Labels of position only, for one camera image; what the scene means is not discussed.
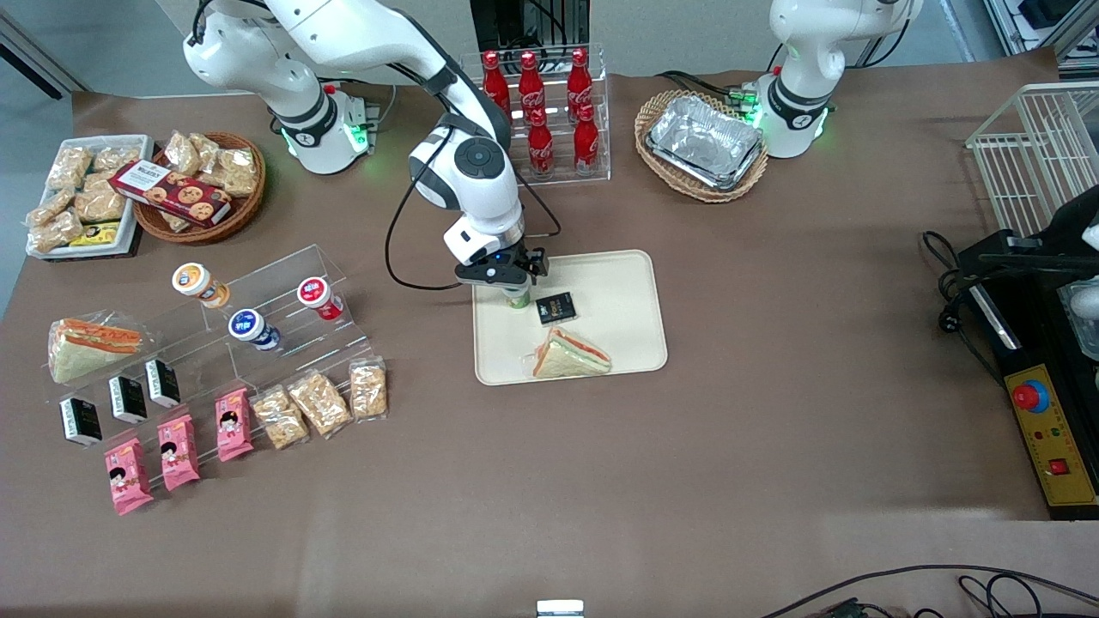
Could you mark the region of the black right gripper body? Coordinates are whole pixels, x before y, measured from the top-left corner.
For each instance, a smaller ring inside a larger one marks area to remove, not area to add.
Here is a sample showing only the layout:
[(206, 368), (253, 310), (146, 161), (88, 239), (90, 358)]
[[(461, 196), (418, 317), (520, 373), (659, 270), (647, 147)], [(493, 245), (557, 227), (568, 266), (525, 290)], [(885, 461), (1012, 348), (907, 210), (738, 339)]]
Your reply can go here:
[(514, 244), (491, 255), (491, 282), (536, 282), (547, 274), (550, 266), (542, 247)]

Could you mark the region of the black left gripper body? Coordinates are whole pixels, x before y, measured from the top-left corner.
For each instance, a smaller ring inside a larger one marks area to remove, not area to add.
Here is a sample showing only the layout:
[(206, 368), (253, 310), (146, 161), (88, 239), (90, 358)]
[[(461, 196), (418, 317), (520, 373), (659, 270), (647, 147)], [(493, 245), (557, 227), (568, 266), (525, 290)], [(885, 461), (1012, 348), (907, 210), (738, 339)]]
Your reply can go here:
[(983, 251), (979, 265), (990, 271), (1095, 277), (1098, 257), (1091, 242), (1096, 241), (1097, 210), (1098, 187), (1094, 186), (1061, 207), (1048, 227), (1026, 236), (1031, 244), (1023, 246), (1018, 239), (999, 253)]

